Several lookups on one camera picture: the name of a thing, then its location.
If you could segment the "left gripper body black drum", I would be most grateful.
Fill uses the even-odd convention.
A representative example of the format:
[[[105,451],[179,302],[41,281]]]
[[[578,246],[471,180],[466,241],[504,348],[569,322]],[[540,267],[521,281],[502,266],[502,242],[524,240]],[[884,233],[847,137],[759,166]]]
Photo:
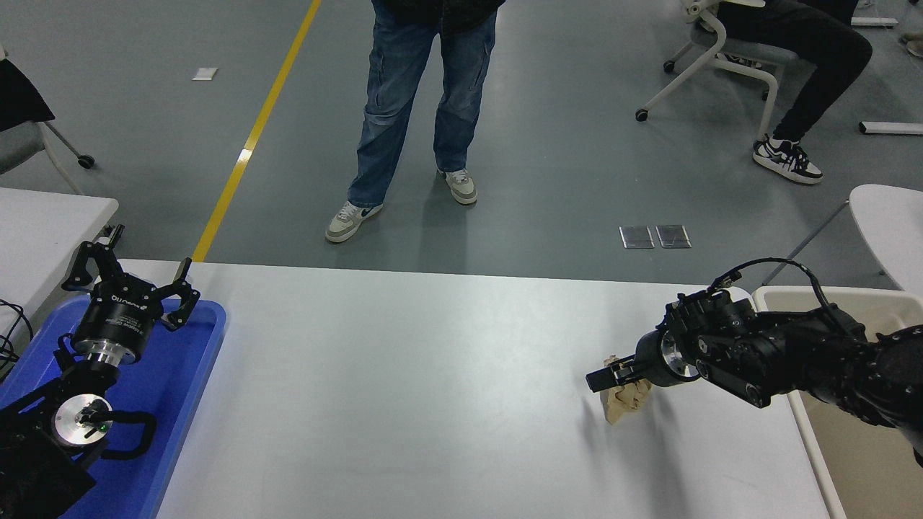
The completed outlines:
[[[75,351],[88,352],[92,345],[109,342],[130,352],[144,352],[162,312],[162,302],[154,300],[148,292],[96,286],[90,292],[88,309],[73,332],[71,345]]]

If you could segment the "right gripper body black drum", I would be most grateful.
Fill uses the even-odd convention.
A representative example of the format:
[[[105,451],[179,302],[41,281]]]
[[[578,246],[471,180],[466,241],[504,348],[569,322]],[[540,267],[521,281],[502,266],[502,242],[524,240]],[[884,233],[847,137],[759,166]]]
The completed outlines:
[[[655,329],[637,342],[634,360],[644,380],[666,388],[693,381],[693,365],[683,358],[671,332]]]

